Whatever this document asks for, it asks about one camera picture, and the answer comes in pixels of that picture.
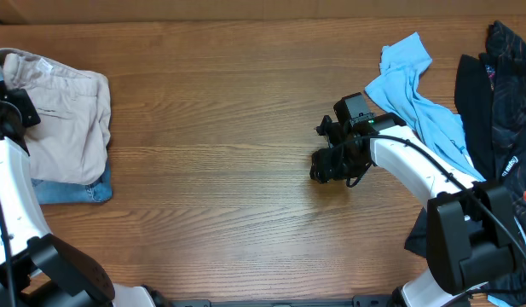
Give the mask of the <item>beige cotton shorts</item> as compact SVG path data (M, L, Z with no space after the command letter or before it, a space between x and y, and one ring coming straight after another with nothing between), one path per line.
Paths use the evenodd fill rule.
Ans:
M90 184L106 168L111 96L106 76L30 52L1 48L9 90L29 95L41 122L26 132L31 177Z

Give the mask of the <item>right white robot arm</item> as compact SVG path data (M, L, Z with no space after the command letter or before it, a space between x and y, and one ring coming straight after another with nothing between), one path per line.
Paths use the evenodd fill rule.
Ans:
M354 306L467 306L488 282L526 269L526 243L507 190L456 170L394 113L375 115L362 94L343 97L315 130L327 146L312 155L310 176L353 188L371 166L387 170L427 214L427 270L390 295L357 296ZM526 285L517 291L526 291Z

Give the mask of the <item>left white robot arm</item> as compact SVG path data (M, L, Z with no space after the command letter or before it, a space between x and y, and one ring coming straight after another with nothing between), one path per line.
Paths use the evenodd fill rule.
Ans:
M146 287L114 284L90 256L51 233L30 180L26 93L8 90L0 67L0 306L154 307Z

